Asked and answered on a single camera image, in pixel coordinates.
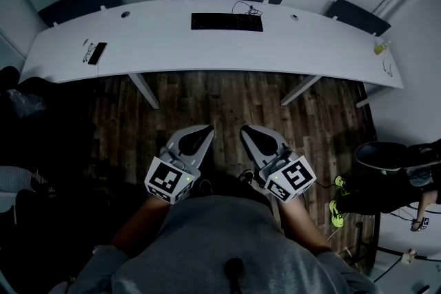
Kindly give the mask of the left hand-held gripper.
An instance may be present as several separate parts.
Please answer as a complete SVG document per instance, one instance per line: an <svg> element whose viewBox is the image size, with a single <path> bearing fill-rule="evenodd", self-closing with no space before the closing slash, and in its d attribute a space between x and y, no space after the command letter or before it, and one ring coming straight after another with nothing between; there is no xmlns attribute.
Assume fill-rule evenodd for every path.
<svg viewBox="0 0 441 294"><path fill-rule="evenodd" d="M200 166L212 145L214 128L193 125L180 129L154 157L145 177L147 191L169 204L183 200L200 178Z"/></svg>

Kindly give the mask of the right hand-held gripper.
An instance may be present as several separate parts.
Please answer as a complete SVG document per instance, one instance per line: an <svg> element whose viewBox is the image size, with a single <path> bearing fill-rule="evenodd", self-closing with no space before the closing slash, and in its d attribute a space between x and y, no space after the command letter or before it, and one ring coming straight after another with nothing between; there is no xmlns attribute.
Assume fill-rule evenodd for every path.
<svg viewBox="0 0 441 294"><path fill-rule="evenodd" d="M287 142L275 130L243 125L240 139L248 157L260 169L263 189L280 201L288 203L315 183L316 175L307 159L286 148ZM270 161L272 154L278 155Z"/></svg>

